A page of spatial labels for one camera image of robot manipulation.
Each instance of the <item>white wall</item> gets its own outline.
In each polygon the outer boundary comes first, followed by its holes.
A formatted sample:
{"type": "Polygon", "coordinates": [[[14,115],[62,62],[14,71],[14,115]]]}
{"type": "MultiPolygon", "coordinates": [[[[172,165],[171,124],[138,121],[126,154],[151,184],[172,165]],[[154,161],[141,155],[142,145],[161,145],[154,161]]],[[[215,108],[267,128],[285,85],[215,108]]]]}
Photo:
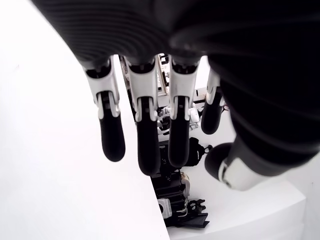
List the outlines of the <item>white wall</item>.
{"type": "Polygon", "coordinates": [[[320,237],[320,155],[308,164],[291,170],[287,179],[306,196],[303,240],[320,237]]]}

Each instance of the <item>white surface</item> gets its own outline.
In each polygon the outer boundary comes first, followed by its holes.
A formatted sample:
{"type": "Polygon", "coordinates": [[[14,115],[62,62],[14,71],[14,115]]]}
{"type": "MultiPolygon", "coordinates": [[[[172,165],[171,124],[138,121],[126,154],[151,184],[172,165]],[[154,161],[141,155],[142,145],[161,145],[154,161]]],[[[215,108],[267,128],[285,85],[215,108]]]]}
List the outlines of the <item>white surface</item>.
{"type": "Polygon", "coordinates": [[[126,153],[113,163],[86,76],[61,38],[27,1],[1,2],[0,29],[0,239],[168,240],[138,167],[125,83],[126,153]]]}
{"type": "Polygon", "coordinates": [[[291,170],[286,175],[306,196],[303,240],[318,240],[320,236],[320,155],[308,164],[291,170]]]}
{"type": "Polygon", "coordinates": [[[301,223],[262,240],[301,240],[304,225],[301,223]]]}
{"type": "Polygon", "coordinates": [[[305,196],[287,181],[245,192],[218,190],[213,182],[206,184],[212,187],[211,192],[202,194],[210,223],[205,229],[170,227],[171,240],[257,240],[277,236],[303,222],[305,196]],[[224,202],[216,201],[219,194],[224,195],[224,202]]]}

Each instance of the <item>white plastic part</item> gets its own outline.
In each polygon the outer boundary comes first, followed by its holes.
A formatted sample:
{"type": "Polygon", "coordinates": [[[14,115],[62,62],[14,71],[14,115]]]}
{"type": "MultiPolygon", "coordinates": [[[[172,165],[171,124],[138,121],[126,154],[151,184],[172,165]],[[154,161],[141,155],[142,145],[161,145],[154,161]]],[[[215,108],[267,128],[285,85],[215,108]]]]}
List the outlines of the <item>white plastic part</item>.
{"type": "Polygon", "coordinates": [[[218,177],[229,188],[239,191],[249,190],[255,185],[269,179],[267,176],[252,171],[238,157],[229,166],[223,161],[219,168],[218,177]]]}
{"type": "Polygon", "coordinates": [[[197,123],[200,121],[198,109],[196,107],[190,108],[189,109],[189,114],[190,114],[190,123],[197,123]]]}
{"type": "Polygon", "coordinates": [[[180,74],[174,71],[172,67],[172,58],[169,57],[170,61],[170,83],[169,83],[169,91],[170,91],[170,107],[171,113],[170,118],[175,120],[177,118],[177,106],[178,103],[178,96],[185,96],[186,97],[186,110],[185,113],[188,112],[188,109],[192,107],[193,99],[194,99],[194,92],[195,92],[195,85],[196,85],[196,77],[197,77],[197,70],[198,68],[190,74],[180,74]]]}
{"type": "Polygon", "coordinates": [[[156,64],[153,69],[147,73],[135,73],[130,69],[128,65],[129,81],[132,95],[133,108],[136,112],[135,120],[140,122],[142,120],[141,115],[141,97],[150,97],[149,107],[150,119],[152,121],[157,120],[157,109],[158,109],[158,83],[157,83],[157,68],[156,64]]]}
{"type": "Polygon", "coordinates": [[[86,74],[86,78],[88,79],[89,86],[91,89],[91,93],[93,96],[94,103],[99,108],[98,110],[98,117],[99,119],[103,119],[104,113],[102,107],[102,99],[99,93],[104,91],[109,91],[109,101],[110,101],[110,109],[113,117],[118,117],[120,115],[120,108],[119,108],[119,91],[117,85],[117,78],[115,75],[114,70],[114,58],[113,56],[110,57],[110,64],[111,70],[107,76],[102,78],[92,78],[86,74]]]}
{"type": "Polygon", "coordinates": [[[207,94],[205,95],[206,102],[211,105],[214,102],[217,87],[220,86],[220,76],[210,69],[208,83],[206,86],[207,94]]]}
{"type": "Polygon", "coordinates": [[[168,198],[161,198],[158,199],[159,205],[162,206],[162,216],[164,219],[170,218],[172,216],[172,209],[171,209],[171,203],[168,198]]]}
{"type": "Polygon", "coordinates": [[[163,130],[163,131],[162,131],[159,127],[157,127],[157,131],[158,131],[158,135],[161,135],[161,134],[165,134],[165,133],[169,132],[169,131],[170,131],[170,128],[167,129],[167,130],[163,130]]]}

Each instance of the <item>robotic hand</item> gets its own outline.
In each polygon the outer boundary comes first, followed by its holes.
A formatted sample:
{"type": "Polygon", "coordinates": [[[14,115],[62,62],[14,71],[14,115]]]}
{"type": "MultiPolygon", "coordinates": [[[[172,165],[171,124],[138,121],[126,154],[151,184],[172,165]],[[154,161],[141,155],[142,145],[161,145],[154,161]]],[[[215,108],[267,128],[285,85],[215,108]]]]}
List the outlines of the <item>robotic hand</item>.
{"type": "Polygon", "coordinates": [[[114,54],[126,57],[136,111],[138,161],[160,167],[155,55],[170,55],[169,161],[189,154],[188,108],[198,64],[211,67],[201,127],[213,134],[222,105],[236,138],[214,147],[206,170],[246,190],[301,166],[320,147],[320,6],[285,0],[32,0],[68,44],[98,107],[102,148],[125,154],[114,54]]]}

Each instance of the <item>black fingertip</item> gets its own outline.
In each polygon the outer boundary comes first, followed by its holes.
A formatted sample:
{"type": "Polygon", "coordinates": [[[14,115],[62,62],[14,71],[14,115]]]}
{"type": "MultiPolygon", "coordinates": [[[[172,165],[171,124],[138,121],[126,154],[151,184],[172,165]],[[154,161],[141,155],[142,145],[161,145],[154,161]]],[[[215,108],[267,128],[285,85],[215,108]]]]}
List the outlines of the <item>black fingertip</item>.
{"type": "Polygon", "coordinates": [[[211,105],[205,101],[202,111],[201,129],[207,135],[214,134],[218,130],[223,109],[223,107],[220,106],[221,98],[222,94],[216,92],[211,105]]]}
{"type": "Polygon", "coordinates": [[[141,172],[147,176],[156,174],[160,169],[160,149],[157,122],[142,117],[136,123],[138,135],[138,163],[141,172]]]}
{"type": "Polygon", "coordinates": [[[168,158],[175,168],[182,168],[189,158],[189,122],[182,115],[170,119],[168,158]]]}
{"type": "Polygon", "coordinates": [[[112,162],[120,161],[126,153],[121,115],[113,117],[111,110],[105,110],[100,119],[101,142],[104,155],[112,162]]]}

